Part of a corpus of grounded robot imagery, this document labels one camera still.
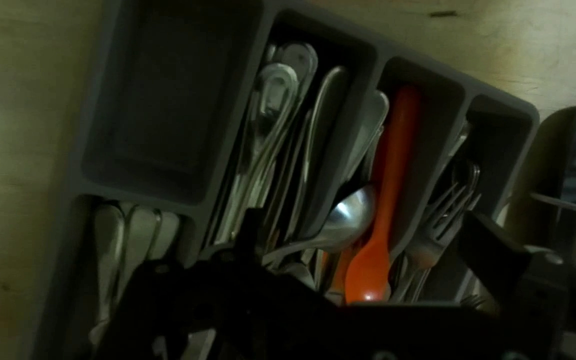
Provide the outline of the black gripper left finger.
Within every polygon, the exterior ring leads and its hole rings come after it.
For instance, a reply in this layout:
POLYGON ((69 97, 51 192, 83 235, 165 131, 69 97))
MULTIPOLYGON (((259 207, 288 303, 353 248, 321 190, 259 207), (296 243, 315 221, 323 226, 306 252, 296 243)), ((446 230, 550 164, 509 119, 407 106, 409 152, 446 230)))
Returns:
POLYGON ((181 360, 191 336, 214 331, 226 360, 336 360, 336 308, 292 277, 261 265, 262 213, 248 211, 233 248, 187 268, 137 268, 95 360, 181 360))

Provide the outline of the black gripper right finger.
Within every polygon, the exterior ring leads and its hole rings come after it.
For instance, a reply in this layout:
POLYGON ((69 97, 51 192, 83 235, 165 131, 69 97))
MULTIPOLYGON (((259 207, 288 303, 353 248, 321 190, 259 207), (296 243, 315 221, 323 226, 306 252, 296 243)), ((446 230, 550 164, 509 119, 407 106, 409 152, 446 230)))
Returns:
POLYGON ((465 216, 459 255, 501 310, 463 308, 440 331, 442 355, 451 360, 574 360, 562 342, 565 334, 576 334, 576 265, 559 252, 530 252, 479 213, 465 216))

